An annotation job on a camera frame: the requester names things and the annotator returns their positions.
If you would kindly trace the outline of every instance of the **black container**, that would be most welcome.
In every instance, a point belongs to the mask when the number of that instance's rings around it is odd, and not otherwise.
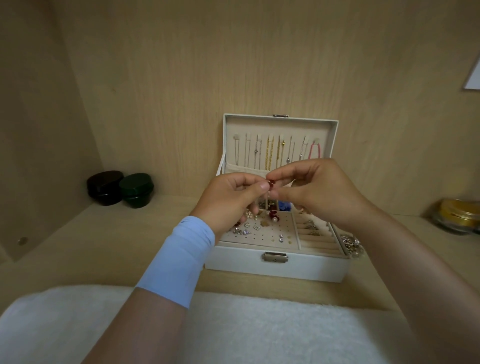
[[[147,173],[135,173],[119,183],[123,200],[133,208],[146,206],[152,197],[153,182]]]
[[[121,201],[119,182],[123,173],[118,170],[107,170],[97,173],[87,180],[88,195],[103,206]]]

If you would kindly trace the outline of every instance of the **fingernail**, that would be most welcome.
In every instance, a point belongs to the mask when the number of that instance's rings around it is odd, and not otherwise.
[[[267,181],[260,182],[260,187],[264,191],[268,191],[270,189],[270,184]]]

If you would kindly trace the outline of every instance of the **jewelry box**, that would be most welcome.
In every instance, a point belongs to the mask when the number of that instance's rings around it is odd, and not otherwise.
[[[331,157],[336,120],[287,115],[224,114],[223,153],[217,175],[248,172],[265,177],[300,159]],[[227,231],[205,268],[299,279],[341,282],[358,241],[340,235],[328,221],[282,201],[260,201],[258,216]]]

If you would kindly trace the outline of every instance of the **hand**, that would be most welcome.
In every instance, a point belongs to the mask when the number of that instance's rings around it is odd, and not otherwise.
[[[190,215],[202,219],[218,239],[238,221],[246,221],[246,208],[257,215],[257,198],[266,198],[269,188],[265,178],[254,174],[222,174],[210,181]]]
[[[333,159],[293,162],[266,177],[275,181],[270,198],[304,207],[347,231],[352,231],[353,223],[366,210],[374,208]],[[292,181],[292,187],[284,187]]]

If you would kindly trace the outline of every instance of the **light blue sleeve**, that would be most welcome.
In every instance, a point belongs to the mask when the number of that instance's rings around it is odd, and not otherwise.
[[[165,240],[137,287],[188,308],[200,271],[214,245],[212,229],[201,219],[187,216]]]

